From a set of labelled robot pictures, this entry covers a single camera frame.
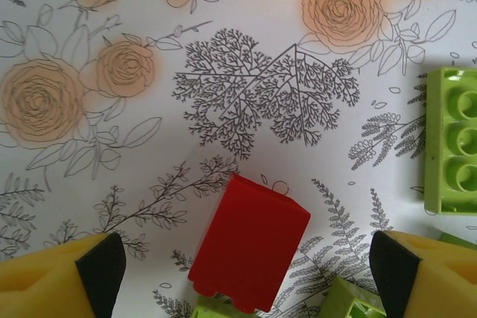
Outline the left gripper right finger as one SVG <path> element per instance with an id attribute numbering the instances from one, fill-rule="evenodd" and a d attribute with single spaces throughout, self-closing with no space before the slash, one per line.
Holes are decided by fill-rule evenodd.
<path id="1" fill-rule="evenodd" d="M 370 269 L 388 318 L 477 318 L 477 249 L 378 231 Z"/>

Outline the floral patterned table cover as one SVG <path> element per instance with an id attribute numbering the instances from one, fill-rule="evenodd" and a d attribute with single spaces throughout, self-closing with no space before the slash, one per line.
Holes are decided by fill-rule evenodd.
<path id="1" fill-rule="evenodd" d="M 262 318 L 374 290 L 373 233 L 477 244 L 424 206 L 426 82 L 477 69 L 477 0 L 0 0 L 0 266 L 99 233 L 127 270 L 112 318 L 189 318 L 228 179 L 311 219 Z"/>

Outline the red sloped lego block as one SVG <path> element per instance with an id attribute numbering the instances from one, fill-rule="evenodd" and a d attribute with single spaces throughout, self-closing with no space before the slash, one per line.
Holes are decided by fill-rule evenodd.
<path id="1" fill-rule="evenodd" d="M 269 312 L 311 215 L 284 194 L 231 176 L 189 271 L 202 296 Z"/>

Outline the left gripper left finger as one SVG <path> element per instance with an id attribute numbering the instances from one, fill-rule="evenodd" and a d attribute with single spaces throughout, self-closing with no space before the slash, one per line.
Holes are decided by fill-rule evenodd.
<path id="1" fill-rule="evenodd" d="M 0 263 L 0 318 L 111 318 L 126 268 L 117 233 Z"/>

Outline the large green lego brick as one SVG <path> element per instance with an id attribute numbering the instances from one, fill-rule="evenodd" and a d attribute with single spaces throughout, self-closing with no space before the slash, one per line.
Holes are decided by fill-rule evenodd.
<path id="1" fill-rule="evenodd" d="M 428 75 L 424 206 L 477 215 L 477 69 L 443 67 Z"/>

